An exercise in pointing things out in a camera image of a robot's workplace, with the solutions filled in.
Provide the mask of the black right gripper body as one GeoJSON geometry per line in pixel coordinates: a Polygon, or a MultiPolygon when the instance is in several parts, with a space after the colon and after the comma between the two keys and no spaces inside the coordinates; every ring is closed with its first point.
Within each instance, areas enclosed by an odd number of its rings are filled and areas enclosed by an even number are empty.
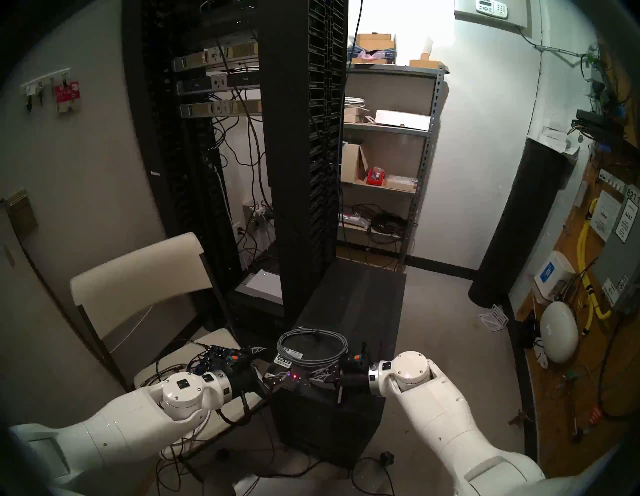
{"type": "Polygon", "coordinates": [[[364,364],[338,364],[334,367],[334,389],[336,393],[336,405],[341,405],[344,399],[355,392],[369,391],[369,365],[364,364]]]}

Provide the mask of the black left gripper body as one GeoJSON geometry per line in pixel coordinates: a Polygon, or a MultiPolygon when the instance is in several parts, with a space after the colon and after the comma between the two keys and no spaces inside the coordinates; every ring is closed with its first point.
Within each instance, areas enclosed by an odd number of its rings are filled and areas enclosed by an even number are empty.
{"type": "Polygon", "coordinates": [[[232,399],[254,392],[262,399],[270,399],[272,390],[263,384],[263,376],[254,364],[254,357],[247,353],[229,356],[229,383],[232,399]]]}

